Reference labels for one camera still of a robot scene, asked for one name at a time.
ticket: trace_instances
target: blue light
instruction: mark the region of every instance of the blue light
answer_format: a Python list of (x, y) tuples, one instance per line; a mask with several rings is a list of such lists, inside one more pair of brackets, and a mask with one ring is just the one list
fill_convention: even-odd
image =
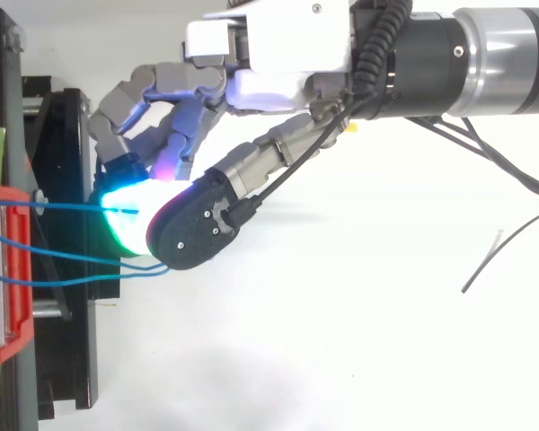
[(138, 255), (150, 254), (146, 244), (148, 226), (157, 212), (191, 185), (189, 181), (144, 180), (104, 194), (103, 207), (137, 209), (138, 214), (104, 213), (116, 239)]

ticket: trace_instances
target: white wall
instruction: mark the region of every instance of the white wall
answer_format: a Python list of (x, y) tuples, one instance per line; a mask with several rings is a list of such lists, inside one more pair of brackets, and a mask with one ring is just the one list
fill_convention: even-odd
[[(28, 32), (23, 72), (97, 103), (136, 65), (177, 59), (184, 23), (225, 0), (0, 4)], [(416, 9), (464, 5), (499, 0)], [(201, 168), (269, 121), (226, 119)], [(539, 178), (539, 117), (475, 125)], [(460, 294), (539, 198), (405, 120), (359, 126), (212, 262), (101, 303), (100, 400), (59, 403), (41, 429), (539, 431), (539, 224)]]

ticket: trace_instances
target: red container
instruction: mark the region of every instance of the red container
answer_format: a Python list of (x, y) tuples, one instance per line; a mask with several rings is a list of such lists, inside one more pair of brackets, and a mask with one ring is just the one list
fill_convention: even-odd
[[(28, 195), (7, 187), (0, 187), (0, 200), (29, 201)], [(28, 207), (5, 207), (6, 226), (2, 234), (8, 239), (30, 245), (30, 209)], [(31, 259), (28, 251), (7, 247), (5, 277), (31, 281)], [(8, 337), (0, 347), (0, 364), (20, 352), (34, 336), (32, 319), (31, 287), (7, 286)]]

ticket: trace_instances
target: black cable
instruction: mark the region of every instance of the black cable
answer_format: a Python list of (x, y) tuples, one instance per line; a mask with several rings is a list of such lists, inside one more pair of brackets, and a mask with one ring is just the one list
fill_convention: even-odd
[(489, 160), (487, 155), (485, 153), (469, 144), (467, 144), (465, 141), (462, 141), (461, 139), (458, 139), (457, 137), (447, 133), (445, 130), (441, 130), (440, 128), (436, 128), (430, 121), (427, 121), (425, 119), (417, 119), (417, 118), (408, 118), (409, 121), (411, 121), (413, 124), (417, 124), (418, 126), (422, 128), (426, 128), (430, 132), (433, 132), (437, 135), (440, 135), (441, 137), (444, 137), (445, 139), (450, 140), (451, 142), (458, 144), (462, 148), (471, 151), (474, 154), (479, 155), (480, 157), (483, 157), (484, 159)]
[(411, 15), (413, 0), (388, 0), (377, 22), (372, 26), (366, 42), (359, 48), (354, 69), (355, 94), (376, 91), (379, 77), (391, 53), (400, 30)]
[(433, 133), (436, 133), (445, 139), (448, 139), (463, 148), (471, 151), (472, 153), (475, 153), (481, 157), (485, 157), (486, 159), (490, 160), (491, 162), (494, 162), (500, 169), (502, 169), (504, 172), (508, 173), (512, 177), (514, 177), (516, 180), (518, 180), (521, 184), (523, 184), (527, 189), (535, 193), (536, 195), (539, 195), (539, 180), (532, 177), (531, 175), (519, 170), (512, 162), (510, 162), (503, 154), (501, 154), (499, 151), (497, 151), (495, 148), (493, 148), (491, 145), (484, 142), (477, 132), (475, 131), (475, 128), (471, 124), (471, 121), (469, 119), (464, 119), (464, 122), (467, 121), (469, 125), (471, 126), (472, 131), (465, 130), (463, 128), (460, 128), (456, 126), (455, 124), (448, 123), (444, 121), (443, 119), (439, 119), (437, 121), (437, 124), (444, 126), (446, 128), (449, 128), (456, 133), (468, 137), (469, 139), (472, 139), (473, 142), (475, 142), (483, 151), (480, 151), (476, 148), (473, 148), (472, 146), (466, 144), (461, 139), (457, 139), (456, 137), (450, 135), (444, 130), (441, 130), (439, 128), (436, 128), (434, 126), (434, 123), (427, 120), (427, 119), (408, 119), (409, 121), (417, 124), (418, 126), (421, 126), (427, 130), (430, 130)]
[(305, 162), (312, 158), (316, 151), (318, 151), (322, 145), (325, 143), (328, 137), (338, 128), (343, 120), (347, 118), (352, 112), (358, 110), (366, 103), (369, 103), (374, 96), (369, 96), (364, 100), (354, 101), (349, 105), (342, 113), (338, 114), (328, 125), (328, 127), (323, 131), (320, 137), (309, 147), (309, 149), (302, 154), (302, 156), (297, 159), (295, 162), (287, 168), (287, 170), (282, 173), (275, 181), (273, 181), (265, 190), (262, 191), (258, 196), (252, 198), (256, 203), (257, 207), (268, 198), (274, 191), (276, 191), (284, 182), (286, 182), (296, 171), (301, 168)]
[(503, 154), (501, 154), (489, 144), (485, 143), (477, 134), (477, 131), (475, 130), (473, 124), (469, 119), (463, 119), (463, 122), (467, 126), (468, 132), (470, 133), (473, 141), (482, 149), (482, 151), (489, 157), (492, 162), (497, 164), (503, 171), (507, 172), (509, 175), (515, 177), (515, 179), (518, 180), (521, 184), (523, 184), (526, 188), (539, 195), (538, 179), (521, 171), (519, 168), (516, 167), (515, 164), (506, 159)]
[(509, 236), (492, 254), (490, 254), (483, 263), (477, 268), (475, 273), (472, 275), (472, 277), (469, 279), (467, 283), (465, 283), (464, 288), (462, 289), (462, 293), (466, 293), (475, 279), (483, 272), (483, 270), (489, 265), (489, 263), (499, 254), (501, 250), (505, 248), (511, 241), (515, 239), (516, 236), (518, 236), (520, 233), (522, 233), (527, 227), (529, 227), (531, 224), (535, 223), (537, 220), (539, 220), (539, 215), (534, 218), (533, 220), (527, 222), (523, 226), (521, 226), (519, 229), (517, 229), (511, 236)]

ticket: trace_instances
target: robotic hand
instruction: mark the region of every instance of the robotic hand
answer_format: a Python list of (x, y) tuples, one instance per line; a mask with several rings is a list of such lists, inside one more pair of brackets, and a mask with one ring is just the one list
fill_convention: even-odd
[[(440, 14), (411, 13), (411, 0), (349, 3), (230, 0), (188, 25), (183, 63), (140, 66), (102, 100), (89, 126), (113, 188), (150, 175), (188, 180), (227, 111), (305, 112), (238, 145), (157, 212), (146, 238), (159, 260), (188, 269), (214, 257), (263, 199), (335, 144), (350, 117), (539, 113), (539, 9)], [(175, 106), (158, 128), (126, 139), (153, 101)]]

